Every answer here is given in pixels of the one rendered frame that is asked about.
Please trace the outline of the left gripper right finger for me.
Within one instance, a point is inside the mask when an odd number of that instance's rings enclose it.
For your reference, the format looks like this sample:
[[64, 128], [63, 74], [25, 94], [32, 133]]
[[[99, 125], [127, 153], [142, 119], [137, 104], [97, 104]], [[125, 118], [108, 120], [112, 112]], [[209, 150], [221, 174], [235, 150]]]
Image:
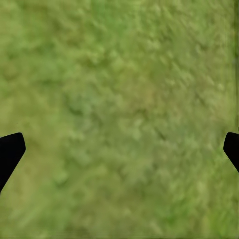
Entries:
[[239, 134], [228, 132], [223, 150], [239, 172]]

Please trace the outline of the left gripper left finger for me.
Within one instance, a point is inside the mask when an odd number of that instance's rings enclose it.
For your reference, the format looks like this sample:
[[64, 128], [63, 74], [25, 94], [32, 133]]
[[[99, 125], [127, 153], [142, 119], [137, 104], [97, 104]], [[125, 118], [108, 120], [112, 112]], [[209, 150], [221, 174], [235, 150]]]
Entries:
[[26, 152], [21, 132], [0, 138], [0, 192]]

